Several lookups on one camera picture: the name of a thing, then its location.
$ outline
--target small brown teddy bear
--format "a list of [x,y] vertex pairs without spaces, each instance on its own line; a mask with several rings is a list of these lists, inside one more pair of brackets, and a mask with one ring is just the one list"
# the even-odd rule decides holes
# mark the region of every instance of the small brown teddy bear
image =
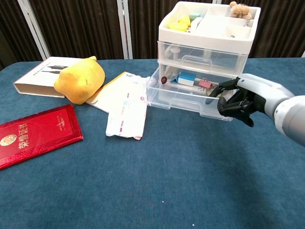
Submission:
[[249,7],[243,4],[237,4],[236,1],[230,2],[231,14],[232,18],[243,18],[246,20],[250,20],[252,15],[249,13]]

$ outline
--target gold emblem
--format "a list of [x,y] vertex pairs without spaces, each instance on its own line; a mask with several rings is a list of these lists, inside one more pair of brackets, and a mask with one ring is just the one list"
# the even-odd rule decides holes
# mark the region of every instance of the gold emblem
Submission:
[[1,139],[0,145],[1,146],[9,146],[12,144],[14,141],[16,141],[17,136],[16,135],[7,135],[4,138]]

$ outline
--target book cover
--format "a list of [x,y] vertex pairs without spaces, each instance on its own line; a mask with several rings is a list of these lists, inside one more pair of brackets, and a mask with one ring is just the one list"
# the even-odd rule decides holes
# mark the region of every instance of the book cover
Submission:
[[20,94],[61,97],[54,89],[54,82],[62,69],[69,67],[80,58],[49,57],[13,83]]
[[0,169],[83,140],[69,104],[0,125]]

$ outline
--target white book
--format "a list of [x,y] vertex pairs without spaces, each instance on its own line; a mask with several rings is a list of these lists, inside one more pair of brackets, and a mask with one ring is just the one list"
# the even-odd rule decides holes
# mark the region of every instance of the white book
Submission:
[[62,69],[81,60],[70,57],[49,57],[13,83],[20,94],[61,97],[54,89],[54,82]]

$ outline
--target white storage tray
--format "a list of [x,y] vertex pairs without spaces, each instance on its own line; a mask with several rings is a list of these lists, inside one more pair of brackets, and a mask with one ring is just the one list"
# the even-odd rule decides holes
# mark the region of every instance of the white storage tray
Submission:
[[158,42],[159,64],[233,79],[243,73],[247,58],[247,54]]
[[[171,78],[179,71],[184,71],[172,66],[160,65],[153,73],[147,83],[147,101],[148,105],[167,109],[178,108],[187,111],[198,112],[202,117],[214,118],[224,121],[232,121],[230,117],[224,117],[217,110],[218,98],[206,96],[205,91],[198,85],[187,86],[179,83],[172,83]],[[221,83],[228,78],[219,76],[196,73],[197,79],[207,79],[216,83]],[[162,76],[168,78],[165,84],[161,83]],[[227,92],[225,98],[228,99],[234,91]]]
[[[259,7],[249,9],[252,18],[248,23],[245,19],[231,18],[229,5],[180,1],[160,23],[158,40],[214,51],[249,54],[261,11]],[[194,32],[168,28],[170,23],[192,12],[198,12],[203,17]]]

